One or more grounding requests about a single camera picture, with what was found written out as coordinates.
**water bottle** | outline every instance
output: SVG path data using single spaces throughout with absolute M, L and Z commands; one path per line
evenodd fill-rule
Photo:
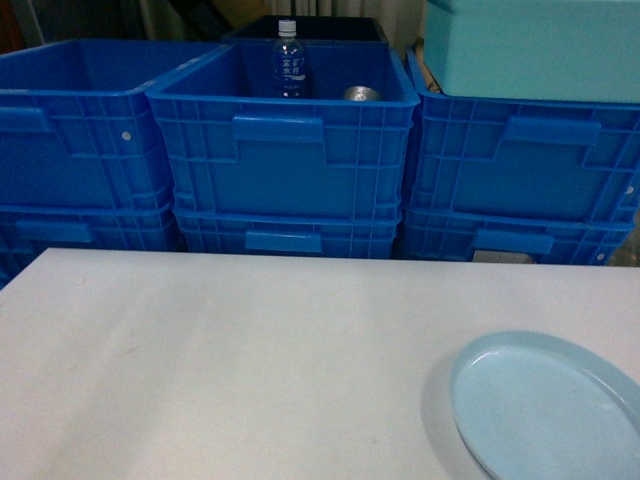
M 278 22 L 280 39 L 273 47 L 274 95 L 282 98 L 304 98 L 306 69 L 304 48 L 296 40 L 296 21 Z

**stacked crates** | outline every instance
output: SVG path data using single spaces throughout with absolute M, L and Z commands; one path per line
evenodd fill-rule
M 76 40 L 0 57 L 0 287 L 50 246 L 182 248 L 144 92 L 211 49 Z
M 305 99 L 274 98 L 272 42 L 150 88 L 189 251 L 388 258 L 418 98 L 386 42 L 305 42 Z M 344 100 L 352 86 L 381 101 Z
M 634 228 L 640 105 L 421 99 L 403 183 L 405 258 L 606 264 Z

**bottle label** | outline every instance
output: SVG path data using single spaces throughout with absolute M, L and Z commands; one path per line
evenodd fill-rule
M 277 52 L 274 63 L 277 95 L 303 98 L 306 81 L 304 51 Z

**teal box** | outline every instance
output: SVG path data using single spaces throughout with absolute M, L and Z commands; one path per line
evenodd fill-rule
M 640 103 L 640 1 L 428 0 L 426 64 L 448 95 Z

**plastic plate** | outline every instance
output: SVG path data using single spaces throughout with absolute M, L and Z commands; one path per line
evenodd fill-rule
M 640 386 L 575 344 L 481 337 L 455 361 L 451 398 L 467 448 L 497 480 L 640 478 Z

